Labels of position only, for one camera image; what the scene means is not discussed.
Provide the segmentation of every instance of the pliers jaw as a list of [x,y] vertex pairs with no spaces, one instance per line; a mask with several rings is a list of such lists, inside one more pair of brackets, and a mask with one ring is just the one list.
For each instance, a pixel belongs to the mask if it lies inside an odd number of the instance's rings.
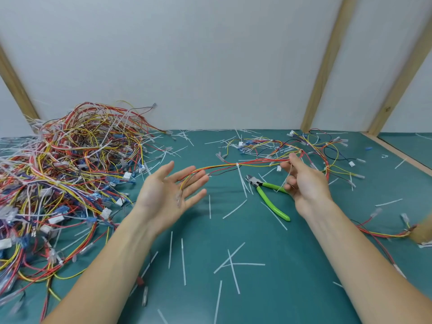
[[256,177],[252,176],[252,175],[246,175],[246,180],[253,185],[254,187],[260,186],[263,183],[257,179]]

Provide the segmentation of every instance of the forearm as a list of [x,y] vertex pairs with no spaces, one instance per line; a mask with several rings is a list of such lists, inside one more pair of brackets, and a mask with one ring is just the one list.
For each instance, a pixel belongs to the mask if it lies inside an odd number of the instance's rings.
[[363,323],[430,323],[432,301],[403,278],[332,201],[306,218]]
[[44,323],[116,323],[154,240],[134,210]]

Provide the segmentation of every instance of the hand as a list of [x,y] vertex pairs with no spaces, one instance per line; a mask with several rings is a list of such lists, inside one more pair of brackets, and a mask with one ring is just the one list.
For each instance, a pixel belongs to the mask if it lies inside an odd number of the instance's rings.
[[280,164],[290,173],[283,188],[294,199],[299,214],[311,216],[319,203],[332,200],[327,179],[323,173],[302,162],[294,152],[289,154],[289,162]]
[[178,196],[180,185],[177,182],[195,170],[195,166],[187,167],[177,173],[167,176],[174,168],[174,162],[161,166],[151,174],[139,192],[133,208],[136,216],[140,216],[155,234],[155,237],[174,224],[190,207],[200,201],[207,193],[202,189],[196,195],[185,200],[206,184],[209,177],[205,171],[200,171],[183,185],[180,204]]

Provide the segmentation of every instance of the pliers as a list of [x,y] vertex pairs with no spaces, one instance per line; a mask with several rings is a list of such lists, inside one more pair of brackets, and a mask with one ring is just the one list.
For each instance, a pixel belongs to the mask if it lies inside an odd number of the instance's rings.
[[280,191],[283,193],[288,194],[288,192],[285,191],[285,189],[283,187],[280,187],[278,185],[274,185],[274,184],[270,184],[267,182],[261,182],[259,179],[255,178],[254,176],[251,175],[246,175],[246,180],[253,185],[254,187],[256,187],[256,190],[258,191],[259,195],[261,196],[261,198],[264,200],[264,202],[267,204],[267,206],[276,214],[278,215],[280,218],[283,218],[284,220],[286,220],[287,222],[291,221],[291,219],[285,215],[283,212],[281,212],[275,205],[273,205],[273,203],[269,200],[269,198],[267,198],[266,194],[264,193],[264,191],[261,189],[261,186],[263,187],[267,187],[269,189],[273,189],[276,191]]

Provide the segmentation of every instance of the green work mat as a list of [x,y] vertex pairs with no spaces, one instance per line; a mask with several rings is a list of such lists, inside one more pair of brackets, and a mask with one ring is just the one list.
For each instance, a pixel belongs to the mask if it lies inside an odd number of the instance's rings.
[[415,133],[380,133],[378,137],[432,169],[432,133],[419,133],[419,135]]
[[[290,139],[287,136],[290,130],[256,131],[257,134],[240,131],[239,134],[243,138],[265,136],[283,142]],[[164,164],[170,160],[175,161],[175,171],[191,164],[197,167],[221,164],[215,156],[221,150],[221,145],[205,143],[237,136],[235,130],[194,131],[187,132],[187,135],[191,141],[179,136],[176,136],[176,141],[170,136],[155,140],[160,146],[172,146],[174,151],[187,146],[178,152],[178,156],[166,155],[164,159]],[[353,168],[349,167],[346,160],[337,161],[340,167],[366,177],[364,180],[353,178],[357,186],[353,191],[343,179],[330,185],[335,202],[349,218],[364,222],[376,209],[375,204],[403,198],[402,201],[383,206],[383,212],[366,225],[371,231],[392,234],[399,233],[404,228],[401,213],[407,213],[411,223],[418,223],[429,214],[432,209],[430,176],[408,163],[403,163],[395,170],[401,159],[360,133],[336,132],[331,133],[331,136],[349,140],[348,147],[339,147],[343,156],[366,161],[361,163],[354,160],[356,166]],[[325,135],[319,137],[322,141],[329,140]],[[330,150],[327,154],[334,157]],[[245,159],[253,159],[253,156],[242,155],[235,148],[230,148],[226,158],[233,163]],[[311,156],[311,159],[317,167],[324,167],[321,158]],[[264,175],[272,168],[242,166],[241,173],[243,176],[250,174],[259,178],[259,174]],[[265,180],[280,185],[285,177],[285,172],[273,170],[265,176]],[[130,193],[131,200],[135,201],[142,182],[138,178],[136,185],[123,184],[119,190]],[[143,287],[138,287],[127,300],[119,323],[163,323],[158,310],[170,324],[213,323],[220,281],[223,284],[218,323],[360,323],[344,289],[333,284],[340,281],[305,220],[296,212],[290,196],[265,189],[275,206],[290,216],[291,222],[282,221],[285,229],[261,204],[262,199],[256,191],[254,195],[247,193],[246,203],[229,217],[222,218],[245,200],[237,170],[212,175],[206,188],[211,196],[211,219],[209,197],[206,196],[157,238],[140,271],[144,271],[150,258],[158,252],[144,276],[149,289],[147,306],[141,307]],[[112,206],[111,209],[113,212],[120,209],[114,218],[119,222],[131,207],[123,210]],[[74,234],[84,228],[84,225],[80,225],[76,230],[65,230],[59,248],[75,240],[77,237]],[[95,236],[105,230],[106,227],[98,228]],[[171,231],[172,254],[168,269]],[[186,286],[183,282],[181,239],[184,244]],[[432,266],[432,250],[420,249],[409,239],[381,241],[407,279],[424,294],[432,297],[432,281],[429,272],[424,270]],[[86,268],[104,243],[105,239],[100,239],[93,250],[79,256],[76,263],[68,263],[59,275],[72,276]],[[233,262],[263,263],[265,266],[234,266],[240,290],[238,294],[230,266],[222,267],[216,274],[213,272],[227,260],[228,250],[232,254],[243,243],[245,244],[233,256]],[[52,288],[63,298],[76,280],[77,277],[55,279]],[[33,284],[27,289],[26,303],[19,313],[8,315],[13,302],[0,308],[2,323],[37,323],[45,296],[45,284]],[[83,296],[82,302],[87,302],[86,296]],[[52,311],[57,304],[58,301],[50,297],[48,311]]]

